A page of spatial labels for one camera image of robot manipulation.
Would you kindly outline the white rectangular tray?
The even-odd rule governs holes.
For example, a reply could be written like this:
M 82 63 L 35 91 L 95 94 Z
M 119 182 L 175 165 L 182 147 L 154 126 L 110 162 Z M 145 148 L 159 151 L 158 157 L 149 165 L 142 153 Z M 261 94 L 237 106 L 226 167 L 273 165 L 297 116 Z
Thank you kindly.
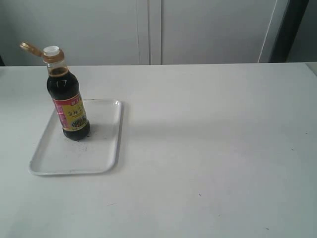
M 84 100 L 91 125 L 88 135 L 73 141 L 63 134 L 53 112 L 29 163 L 37 176 L 102 174 L 116 164 L 120 149 L 123 103 L 118 100 Z

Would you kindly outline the soy sauce bottle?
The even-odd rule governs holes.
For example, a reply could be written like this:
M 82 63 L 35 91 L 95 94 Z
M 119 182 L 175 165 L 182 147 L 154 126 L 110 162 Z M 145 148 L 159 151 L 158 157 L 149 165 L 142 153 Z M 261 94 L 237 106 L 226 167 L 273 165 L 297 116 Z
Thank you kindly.
M 58 46 L 48 46 L 39 50 L 26 42 L 22 42 L 20 47 L 41 57 L 47 65 L 47 90 L 53 100 L 64 135 L 74 141 L 85 138 L 90 131 L 90 123 L 80 94 L 79 82 L 69 71 L 63 50 Z

